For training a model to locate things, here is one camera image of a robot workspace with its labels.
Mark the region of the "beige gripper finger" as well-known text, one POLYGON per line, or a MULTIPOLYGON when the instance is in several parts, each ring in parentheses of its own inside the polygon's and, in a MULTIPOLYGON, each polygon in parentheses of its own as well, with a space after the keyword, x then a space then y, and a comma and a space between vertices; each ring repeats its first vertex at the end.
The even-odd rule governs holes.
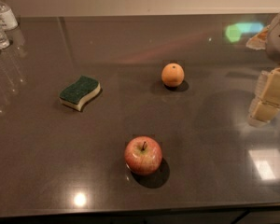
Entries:
POLYGON ((269 28, 270 26, 264 27, 260 32, 258 32, 257 34, 249 38, 245 45, 249 49, 254 49, 254 50, 266 49, 266 41, 267 41, 269 28))
POLYGON ((262 127, 280 111, 280 66, 259 74, 254 94, 247 122, 253 127, 262 127))

